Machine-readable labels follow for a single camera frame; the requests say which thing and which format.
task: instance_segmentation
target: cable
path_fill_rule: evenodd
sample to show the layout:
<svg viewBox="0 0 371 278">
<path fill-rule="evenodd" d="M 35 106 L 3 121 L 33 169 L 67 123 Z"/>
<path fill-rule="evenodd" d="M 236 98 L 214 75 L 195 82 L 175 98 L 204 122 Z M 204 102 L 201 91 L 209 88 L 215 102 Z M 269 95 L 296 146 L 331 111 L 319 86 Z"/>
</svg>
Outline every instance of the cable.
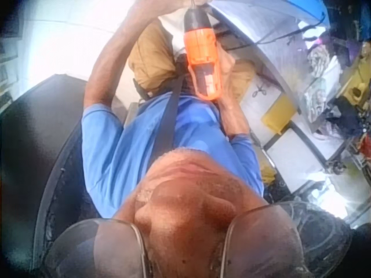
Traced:
<svg viewBox="0 0 371 278">
<path fill-rule="evenodd" d="M 256 42 L 256 43 L 248 43 L 247 45 L 242 45 L 242 46 L 237 46 L 237 47 L 232 47 L 232 48 L 226 49 L 226 51 L 237 50 L 237 49 L 241 49 L 241 48 L 245 48 L 245 47 L 249 47 L 249 46 L 254 46 L 254 45 L 267 45 L 267 44 L 269 44 L 269 43 L 273 43 L 273 42 L 275 42 L 275 41 L 277 41 L 277 40 L 279 40 L 279 39 L 287 38 L 287 37 L 289 37 L 289 36 L 294 36 L 294 35 L 296 35 L 296 34 L 305 33 L 305 32 L 307 32 L 308 30 L 310 30 L 310 29 L 314 29 L 314 28 L 316 28 L 317 26 L 321 25 L 321 24 L 325 21 L 325 19 L 326 19 L 326 15 L 325 15 L 325 13 L 322 13 L 322 18 L 321 18 L 321 20 L 320 20 L 318 23 L 314 24 L 314 25 L 308 25 L 308 26 L 306 26 L 306 27 L 304 27 L 304 28 L 302 28 L 302 29 L 299 29 L 299 30 L 293 31 L 293 32 L 288 33 L 288 34 L 283 35 L 283 36 L 279 36 L 279 37 L 277 37 L 277 38 L 275 38 L 275 39 L 273 39 L 273 40 L 271 40 L 271 41 L 268 41 L 268 42 L 261 42 L 261 41 L 258 41 L 258 42 Z"/>
</svg>

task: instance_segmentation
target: scissors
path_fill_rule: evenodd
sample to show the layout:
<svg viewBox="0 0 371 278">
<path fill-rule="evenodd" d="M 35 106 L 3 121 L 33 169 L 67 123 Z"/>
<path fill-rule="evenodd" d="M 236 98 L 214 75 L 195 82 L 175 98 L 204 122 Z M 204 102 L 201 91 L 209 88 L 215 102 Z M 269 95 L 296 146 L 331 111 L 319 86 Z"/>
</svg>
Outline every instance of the scissors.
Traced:
<svg viewBox="0 0 371 278">
<path fill-rule="evenodd" d="M 257 90 L 253 93 L 253 97 L 256 97 L 258 93 L 262 93 L 264 96 L 267 95 L 267 91 L 263 90 L 264 84 L 262 84 L 261 86 L 256 85 L 256 87 Z"/>
</svg>

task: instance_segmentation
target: skin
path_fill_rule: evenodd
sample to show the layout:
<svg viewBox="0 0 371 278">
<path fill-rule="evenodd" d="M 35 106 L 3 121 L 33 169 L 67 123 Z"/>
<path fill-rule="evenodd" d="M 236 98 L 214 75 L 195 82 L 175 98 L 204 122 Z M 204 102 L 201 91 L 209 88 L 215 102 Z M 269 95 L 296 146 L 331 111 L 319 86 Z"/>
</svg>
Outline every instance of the skin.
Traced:
<svg viewBox="0 0 371 278">
<path fill-rule="evenodd" d="M 141 32 L 158 16 L 190 5 L 190 0 L 138 0 L 94 66 L 85 108 L 97 103 L 110 107 Z M 224 94 L 217 105 L 224 132 L 229 138 L 249 134 L 248 121 L 229 90 L 235 61 L 218 47 Z M 155 277 L 218 277 L 231 221 L 265 205 L 264 199 L 207 154 L 177 149 L 152 165 L 114 218 L 140 229 Z"/>
</svg>

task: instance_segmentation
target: blue shirt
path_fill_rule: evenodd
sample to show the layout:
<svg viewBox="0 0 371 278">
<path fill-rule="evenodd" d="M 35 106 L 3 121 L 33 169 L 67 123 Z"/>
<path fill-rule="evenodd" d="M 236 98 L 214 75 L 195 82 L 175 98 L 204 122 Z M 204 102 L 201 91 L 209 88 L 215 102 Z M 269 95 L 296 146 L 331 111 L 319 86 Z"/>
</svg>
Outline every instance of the blue shirt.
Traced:
<svg viewBox="0 0 371 278">
<path fill-rule="evenodd" d="M 145 103 L 126 129 L 105 105 L 85 109 L 82 118 L 85 184 L 103 218 L 111 218 L 146 175 L 169 96 L 167 93 Z M 249 137 L 238 135 L 229 141 L 220 128 L 219 112 L 212 103 L 180 96 L 174 147 L 208 153 L 262 195 L 259 163 Z"/>
</svg>

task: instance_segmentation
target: orange drill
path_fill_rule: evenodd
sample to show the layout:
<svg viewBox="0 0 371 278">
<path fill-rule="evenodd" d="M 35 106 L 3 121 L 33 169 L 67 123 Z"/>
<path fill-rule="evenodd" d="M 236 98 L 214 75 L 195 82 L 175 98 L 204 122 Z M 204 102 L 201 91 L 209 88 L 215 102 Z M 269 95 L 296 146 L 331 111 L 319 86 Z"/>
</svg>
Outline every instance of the orange drill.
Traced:
<svg viewBox="0 0 371 278">
<path fill-rule="evenodd" d="M 195 5 L 184 16 L 184 44 L 196 95 L 215 100 L 222 92 L 216 36 L 208 15 Z"/>
</svg>

